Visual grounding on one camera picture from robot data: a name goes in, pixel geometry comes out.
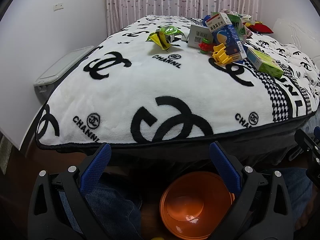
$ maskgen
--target person's foot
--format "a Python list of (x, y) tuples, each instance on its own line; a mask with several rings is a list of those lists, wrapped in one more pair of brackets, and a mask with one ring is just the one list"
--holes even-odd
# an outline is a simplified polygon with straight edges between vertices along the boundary
[(312, 194), (311, 194), (311, 199), (308, 202), (306, 208), (304, 209), (302, 215), (298, 220), (296, 221), (294, 227), (296, 230), (301, 229), (302, 227), (305, 227), (308, 224), (308, 221), (311, 217), (311, 213), (313, 211), (313, 204), (314, 200), (316, 199), (316, 196), (318, 194), (319, 189), (313, 184), (312, 185)]

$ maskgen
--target red cloth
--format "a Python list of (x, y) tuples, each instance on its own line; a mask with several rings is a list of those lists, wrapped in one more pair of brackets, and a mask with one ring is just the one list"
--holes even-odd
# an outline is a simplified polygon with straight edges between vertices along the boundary
[(250, 25), (248, 27), (249, 30), (251, 30), (252, 32), (258, 32), (261, 34), (271, 34), (273, 33), (273, 31), (266, 25), (262, 24), (262, 23), (256, 23), (255, 25)]

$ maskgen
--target houndstooth pattern border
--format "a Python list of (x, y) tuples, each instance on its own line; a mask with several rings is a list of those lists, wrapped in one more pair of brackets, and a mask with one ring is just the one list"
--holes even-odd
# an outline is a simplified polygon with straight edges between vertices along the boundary
[(308, 95), (308, 90), (299, 86), (296, 77), (293, 75), (293, 70), (292, 68), (288, 67), (285, 64), (281, 64), (280, 61), (276, 61), (278, 63), (278, 65), (282, 68), (282, 70), (284, 71), (284, 76), (288, 77), (290, 79), (290, 81), (295, 85), (295, 87), (300, 91), (300, 94), (303, 97), (303, 100), (305, 102), (306, 105), (306, 114), (311, 114), (312, 113), (312, 109), (311, 109), (311, 101), (310, 101), (310, 97)]
[(279, 90), (278, 86), (272, 79), (272, 77), (266, 73), (258, 72), (255, 67), (253, 67), (249, 60), (244, 59), (244, 65), (249, 67), (254, 71), (256, 76), (261, 80), (264, 84), (265, 88), (270, 95), (270, 100), (272, 102), (272, 116), (273, 122), (281, 122), (289, 119), (289, 107), (288, 102), (285, 100), (285, 96), (281, 90)]

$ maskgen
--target blue jeans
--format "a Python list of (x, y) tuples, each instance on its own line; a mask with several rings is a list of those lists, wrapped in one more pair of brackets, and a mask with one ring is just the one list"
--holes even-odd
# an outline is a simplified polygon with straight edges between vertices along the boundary
[(294, 225), (311, 198), (312, 181), (306, 176), (304, 168), (270, 169), (265, 173), (271, 174), (272, 171), (280, 171), (283, 175), (290, 197)]
[[(64, 192), (60, 192), (60, 198), (72, 228), (82, 233)], [(125, 180), (103, 174), (95, 189), (85, 198), (112, 239), (142, 240), (141, 196)]]

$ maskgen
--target white blanket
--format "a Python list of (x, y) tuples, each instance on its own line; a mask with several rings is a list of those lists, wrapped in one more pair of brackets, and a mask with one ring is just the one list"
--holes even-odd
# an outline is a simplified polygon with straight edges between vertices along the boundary
[(317, 110), (319, 70), (292, 44), (257, 34), (247, 40), (278, 61), (284, 75), (275, 79), (248, 60), (219, 67), (181, 39), (168, 51), (146, 41), (166, 25), (188, 35), (191, 23), (149, 15), (103, 41), (51, 95), (37, 129), (39, 145), (187, 142)]

